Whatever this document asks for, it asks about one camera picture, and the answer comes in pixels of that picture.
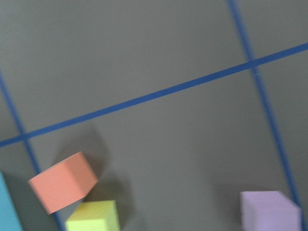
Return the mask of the orange foam block left side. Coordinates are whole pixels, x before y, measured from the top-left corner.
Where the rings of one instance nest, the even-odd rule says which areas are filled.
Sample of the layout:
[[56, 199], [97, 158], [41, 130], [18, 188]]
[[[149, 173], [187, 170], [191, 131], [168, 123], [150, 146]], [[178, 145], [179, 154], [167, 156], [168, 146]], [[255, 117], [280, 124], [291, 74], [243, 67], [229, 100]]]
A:
[[78, 152], [31, 178], [28, 183], [47, 214], [84, 198], [98, 178], [82, 152]]

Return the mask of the yellow foam block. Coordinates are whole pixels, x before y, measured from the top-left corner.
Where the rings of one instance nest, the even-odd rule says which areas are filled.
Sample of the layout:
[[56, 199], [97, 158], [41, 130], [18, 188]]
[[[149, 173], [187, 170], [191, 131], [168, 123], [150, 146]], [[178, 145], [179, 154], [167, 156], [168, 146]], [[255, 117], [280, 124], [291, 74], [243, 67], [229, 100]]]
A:
[[67, 231], [121, 230], [115, 200], [82, 202], [65, 221]]

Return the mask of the light pink foam block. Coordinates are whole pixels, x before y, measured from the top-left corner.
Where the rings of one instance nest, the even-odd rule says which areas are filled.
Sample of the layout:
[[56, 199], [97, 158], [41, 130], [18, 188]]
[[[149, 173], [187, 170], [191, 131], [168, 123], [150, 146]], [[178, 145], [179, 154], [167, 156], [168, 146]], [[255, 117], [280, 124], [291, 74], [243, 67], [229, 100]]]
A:
[[244, 231], [300, 231], [301, 209], [281, 191], [240, 193]]

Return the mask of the teal plastic bin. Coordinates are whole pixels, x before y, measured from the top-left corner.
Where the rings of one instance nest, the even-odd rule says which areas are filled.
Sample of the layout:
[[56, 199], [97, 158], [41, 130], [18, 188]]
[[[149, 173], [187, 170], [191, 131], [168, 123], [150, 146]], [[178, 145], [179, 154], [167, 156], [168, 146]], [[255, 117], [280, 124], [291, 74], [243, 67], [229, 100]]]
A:
[[2, 172], [0, 173], [0, 230], [23, 230]]

